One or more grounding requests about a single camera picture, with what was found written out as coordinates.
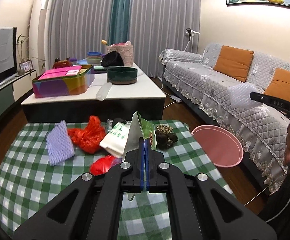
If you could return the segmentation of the purple foam net sleeve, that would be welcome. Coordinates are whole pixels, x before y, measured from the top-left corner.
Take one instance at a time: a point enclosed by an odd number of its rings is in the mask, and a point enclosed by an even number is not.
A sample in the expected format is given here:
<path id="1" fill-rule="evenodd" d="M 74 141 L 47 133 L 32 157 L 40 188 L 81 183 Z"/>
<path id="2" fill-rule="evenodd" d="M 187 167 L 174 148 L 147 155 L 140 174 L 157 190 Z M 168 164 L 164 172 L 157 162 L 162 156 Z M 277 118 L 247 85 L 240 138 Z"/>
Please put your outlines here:
<path id="1" fill-rule="evenodd" d="M 47 134 L 46 146 L 51 166 L 59 165 L 74 156 L 74 146 L 68 135 L 65 120 L 56 124 Z"/>

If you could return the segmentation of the green white snack bag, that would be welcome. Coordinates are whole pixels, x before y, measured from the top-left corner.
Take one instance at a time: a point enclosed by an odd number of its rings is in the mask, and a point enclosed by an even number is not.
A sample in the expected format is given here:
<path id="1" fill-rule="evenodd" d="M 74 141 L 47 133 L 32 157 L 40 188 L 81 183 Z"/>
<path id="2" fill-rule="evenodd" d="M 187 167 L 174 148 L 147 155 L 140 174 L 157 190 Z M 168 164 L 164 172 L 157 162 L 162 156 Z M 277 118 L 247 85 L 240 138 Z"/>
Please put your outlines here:
<path id="1" fill-rule="evenodd" d="M 149 188 L 149 152 L 151 150 L 156 150 L 155 126 L 135 112 L 129 126 L 122 158 L 132 168 L 132 177 L 127 180 L 132 189 L 128 193 L 129 200 L 133 200 L 135 194 L 146 192 Z"/>

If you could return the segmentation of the grey quilted sofa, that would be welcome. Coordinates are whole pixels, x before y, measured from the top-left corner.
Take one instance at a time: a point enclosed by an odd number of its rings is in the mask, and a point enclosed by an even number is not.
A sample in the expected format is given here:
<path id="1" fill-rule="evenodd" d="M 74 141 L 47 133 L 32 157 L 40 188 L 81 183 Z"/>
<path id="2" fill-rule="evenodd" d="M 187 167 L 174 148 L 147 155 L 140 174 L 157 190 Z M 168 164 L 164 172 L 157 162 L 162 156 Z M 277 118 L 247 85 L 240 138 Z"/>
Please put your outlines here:
<path id="1" fill-rule="evenodd" d="M 215 70 L 222 45 L 209 44 L 202 55 L 165 49 L 159 60 L 165 67 L 163 80 L 218 125 L 240 141 L 250 160 L 275 193 L 282 185 L 283 165 L 290 120 L 278 110 L 252 101 L 251 92 L 264 93 L 278 69 L 290 72 L 290 63 L 254 52 L 246 82 Z"/>

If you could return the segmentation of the green checkered cloth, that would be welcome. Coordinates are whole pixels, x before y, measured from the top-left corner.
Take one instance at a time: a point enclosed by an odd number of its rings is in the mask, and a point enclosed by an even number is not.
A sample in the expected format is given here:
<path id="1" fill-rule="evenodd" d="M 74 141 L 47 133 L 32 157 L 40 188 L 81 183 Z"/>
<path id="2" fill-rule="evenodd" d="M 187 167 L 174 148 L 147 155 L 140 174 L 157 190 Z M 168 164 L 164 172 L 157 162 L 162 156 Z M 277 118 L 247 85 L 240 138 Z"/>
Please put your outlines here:
<path id="1" fill-rule="evenodd" d="M 163 152 L 165 160 L 186 174 L 204 172 L 220 186 L 229 185 L 192 137 L 187 124 L 166 120 L 178 136 Z M 75 149 L 73 158 L 57 166 L 49 163 L 46 135 L 50 123 L 27 124 L 18 133 L 0 165 L 0 226 L 11 235 L 16 228 L 59 194 L 106 152 L 93 155 Z M 168 207 L 163 193 L 124 197 L 118 228 L 119 239 L 171 239 Z"/>

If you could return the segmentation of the white green paper bag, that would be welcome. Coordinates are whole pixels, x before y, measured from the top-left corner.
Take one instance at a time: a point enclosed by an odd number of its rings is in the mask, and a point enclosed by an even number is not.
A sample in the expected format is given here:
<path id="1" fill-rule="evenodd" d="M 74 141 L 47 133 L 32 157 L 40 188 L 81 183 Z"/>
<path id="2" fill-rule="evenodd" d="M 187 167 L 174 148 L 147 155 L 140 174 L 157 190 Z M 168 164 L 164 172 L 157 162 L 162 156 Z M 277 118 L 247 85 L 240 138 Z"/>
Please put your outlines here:
<path id="1" fill-rule="evenodd" d="M 128 139 L 129 129 L 129 124 L 118 122 L 107 133 L 99 145 L 115 158 L 122 158 Z"/>

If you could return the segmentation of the pink plastic basin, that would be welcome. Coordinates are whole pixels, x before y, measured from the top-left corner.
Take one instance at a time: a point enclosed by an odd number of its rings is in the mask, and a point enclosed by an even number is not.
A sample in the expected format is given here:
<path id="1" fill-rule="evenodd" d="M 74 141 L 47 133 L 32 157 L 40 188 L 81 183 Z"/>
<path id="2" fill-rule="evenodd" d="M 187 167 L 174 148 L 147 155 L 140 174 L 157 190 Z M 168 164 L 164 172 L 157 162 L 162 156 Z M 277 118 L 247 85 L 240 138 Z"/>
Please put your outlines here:
<path id="1" fill-rule="evenodd" d="M 201 125 L 193 129 L 191 134 L 217 167 L 237 166 L 244 157 L 241 143 L 226 129 L 214 125 Z"/>

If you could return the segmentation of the translucent plastic bottle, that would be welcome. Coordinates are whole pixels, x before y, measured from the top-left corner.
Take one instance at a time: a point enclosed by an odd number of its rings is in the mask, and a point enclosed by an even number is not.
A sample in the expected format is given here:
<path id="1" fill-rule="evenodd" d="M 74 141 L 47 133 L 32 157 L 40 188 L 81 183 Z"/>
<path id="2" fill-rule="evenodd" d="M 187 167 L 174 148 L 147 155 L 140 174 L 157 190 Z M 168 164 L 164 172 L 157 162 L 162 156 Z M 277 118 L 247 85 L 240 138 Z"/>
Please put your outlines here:
<path id="1" fill-rule="evenodd" d="M 96 94 L 96 99 L 99 101 L 103 101 L 107 95 L 109 90 L 112 87 L 112 83 L 107 82 L 104 85 L 102 85 L 102 87 L 98 90 L 97 94 Z"/>

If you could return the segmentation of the colourful tin box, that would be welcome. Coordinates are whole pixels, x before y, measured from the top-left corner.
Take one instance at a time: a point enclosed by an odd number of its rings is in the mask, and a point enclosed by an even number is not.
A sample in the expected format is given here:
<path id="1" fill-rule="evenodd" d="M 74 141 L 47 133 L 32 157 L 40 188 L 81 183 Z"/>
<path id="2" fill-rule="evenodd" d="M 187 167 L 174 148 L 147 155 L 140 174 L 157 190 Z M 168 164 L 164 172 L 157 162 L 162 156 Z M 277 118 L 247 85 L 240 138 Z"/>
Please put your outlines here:
<path id="1" fill-rule="evenodd" d="M 51 69 L 32 81 L 36 98 L 85 93 L 95 79 L 93 65 Z"/>

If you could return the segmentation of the dark green round container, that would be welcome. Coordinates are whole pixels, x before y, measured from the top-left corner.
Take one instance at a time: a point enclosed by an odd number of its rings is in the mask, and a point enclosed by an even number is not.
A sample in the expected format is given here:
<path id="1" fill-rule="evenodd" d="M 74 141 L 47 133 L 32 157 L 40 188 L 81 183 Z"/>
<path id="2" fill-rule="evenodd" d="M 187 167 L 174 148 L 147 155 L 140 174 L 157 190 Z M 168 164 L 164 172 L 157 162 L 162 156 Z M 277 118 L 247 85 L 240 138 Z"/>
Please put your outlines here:
<path id="1" fill-rule="evenodd" d="M 111 67 L 107 71 L 107 81 L 114 85 L 130 85 L 137 82 L 138 70 L 134 67 Z"/>

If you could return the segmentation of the stacked coloured bowls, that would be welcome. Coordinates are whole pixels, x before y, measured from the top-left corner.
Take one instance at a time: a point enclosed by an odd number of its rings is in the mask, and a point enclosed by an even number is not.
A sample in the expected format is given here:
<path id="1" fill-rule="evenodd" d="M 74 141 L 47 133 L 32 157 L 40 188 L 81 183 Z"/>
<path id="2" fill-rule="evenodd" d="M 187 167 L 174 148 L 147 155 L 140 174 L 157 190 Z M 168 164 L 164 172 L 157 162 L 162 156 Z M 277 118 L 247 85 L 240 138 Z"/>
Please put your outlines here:
<path id="1" fill-rule="evenodd" d="M 88 64 L 100 65 L 102 60 L 102 53 L 97 51 L 89 51 L 86 54 L 86 61 Z"/>

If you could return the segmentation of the grey curtain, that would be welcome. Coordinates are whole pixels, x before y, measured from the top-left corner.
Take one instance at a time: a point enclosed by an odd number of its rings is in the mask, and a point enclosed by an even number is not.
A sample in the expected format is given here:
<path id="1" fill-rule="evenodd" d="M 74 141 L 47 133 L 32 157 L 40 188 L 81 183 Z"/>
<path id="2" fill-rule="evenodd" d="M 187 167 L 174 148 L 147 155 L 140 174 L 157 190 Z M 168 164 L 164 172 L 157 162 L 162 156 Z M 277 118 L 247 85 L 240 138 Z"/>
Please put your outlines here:
<path id="1" fill-rule="evenodd" d="M 53 0 L 50 58 L 83 59 L 89 51 L 105 52 L 109 42 L 112 0 Z M 159 54 L 185 48 L 186 28 L 200 28 L 200 0 L 131 0 L 128 40 L 134 62 L 151 77 L 162 75 Z"/>

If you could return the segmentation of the pink patterned basket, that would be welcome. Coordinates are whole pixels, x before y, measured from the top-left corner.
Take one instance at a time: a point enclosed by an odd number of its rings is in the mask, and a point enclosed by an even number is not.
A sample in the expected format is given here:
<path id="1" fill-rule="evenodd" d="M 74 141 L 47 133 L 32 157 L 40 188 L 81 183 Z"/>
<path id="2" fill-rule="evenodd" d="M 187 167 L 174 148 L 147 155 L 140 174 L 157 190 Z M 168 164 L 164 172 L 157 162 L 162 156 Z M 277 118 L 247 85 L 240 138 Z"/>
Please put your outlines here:
<path id="1" fill-rule="evenodd" d="M 134 47 L 130 41 L 125 43 L 115 43 L 106 46 L 106 52 L 116 51 L 123 59 L 124 66 L 132 67 L 134 65 Z"/>

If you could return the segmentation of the white standing air conditioner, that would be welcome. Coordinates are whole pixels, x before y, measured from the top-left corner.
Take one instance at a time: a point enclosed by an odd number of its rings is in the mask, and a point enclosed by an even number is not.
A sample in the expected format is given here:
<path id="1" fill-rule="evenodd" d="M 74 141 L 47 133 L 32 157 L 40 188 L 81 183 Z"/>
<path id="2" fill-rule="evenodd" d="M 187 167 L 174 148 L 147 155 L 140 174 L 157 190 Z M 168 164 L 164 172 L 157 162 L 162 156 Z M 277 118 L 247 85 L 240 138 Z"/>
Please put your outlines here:
<path id="1" fill-rule="evenodd" d="M 28 54 L 37 76 L 50 69 L 49 20 L 53 0 L 34 0 L 29 23 Z"/>

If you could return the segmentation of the teal curtain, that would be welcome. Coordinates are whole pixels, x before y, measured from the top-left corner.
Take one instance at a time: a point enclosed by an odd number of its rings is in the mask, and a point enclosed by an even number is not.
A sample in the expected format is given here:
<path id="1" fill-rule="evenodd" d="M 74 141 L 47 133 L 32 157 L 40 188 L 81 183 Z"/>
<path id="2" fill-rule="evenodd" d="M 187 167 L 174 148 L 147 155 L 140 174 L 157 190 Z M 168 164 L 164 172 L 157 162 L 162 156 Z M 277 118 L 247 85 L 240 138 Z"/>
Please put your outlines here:
<path id="1" fill-rule="evenodd" d="M 131 0 L 112 0 L 109 24 L 110 44 L 128 40 Z"/>

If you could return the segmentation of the small photo frame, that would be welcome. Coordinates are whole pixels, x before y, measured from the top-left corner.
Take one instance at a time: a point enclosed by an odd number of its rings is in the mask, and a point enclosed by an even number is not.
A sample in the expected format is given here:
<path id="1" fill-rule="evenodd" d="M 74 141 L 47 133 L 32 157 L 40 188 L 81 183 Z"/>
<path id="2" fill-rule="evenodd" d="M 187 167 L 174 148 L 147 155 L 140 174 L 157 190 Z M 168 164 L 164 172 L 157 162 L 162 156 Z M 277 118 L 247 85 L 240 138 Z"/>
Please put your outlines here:
<path id="1" fill-rule="evenodd" d="M 32 60 L 27 60 L 22 63 L 19 63 L 20 70 L 24 72 L 29 72 L 34 69 Z"/>

